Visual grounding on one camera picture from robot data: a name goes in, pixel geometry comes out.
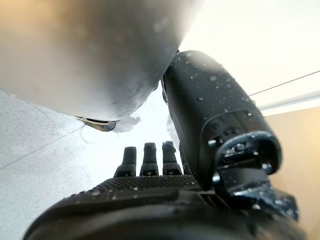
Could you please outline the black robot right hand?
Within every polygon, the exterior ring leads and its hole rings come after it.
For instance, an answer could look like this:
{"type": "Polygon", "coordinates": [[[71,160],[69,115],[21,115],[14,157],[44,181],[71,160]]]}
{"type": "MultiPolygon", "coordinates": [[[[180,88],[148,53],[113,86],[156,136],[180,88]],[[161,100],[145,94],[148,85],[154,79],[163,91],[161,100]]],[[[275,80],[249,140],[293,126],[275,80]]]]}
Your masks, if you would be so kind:
{"type": "Polygon", "coordinates": [[[161,80],[179,139],[126,147],[114,177],[64,198],[28,228],[26,240],[305,240],[293,195],[272,186],[280,143],[221,64],[179,52],[161,80]]]}

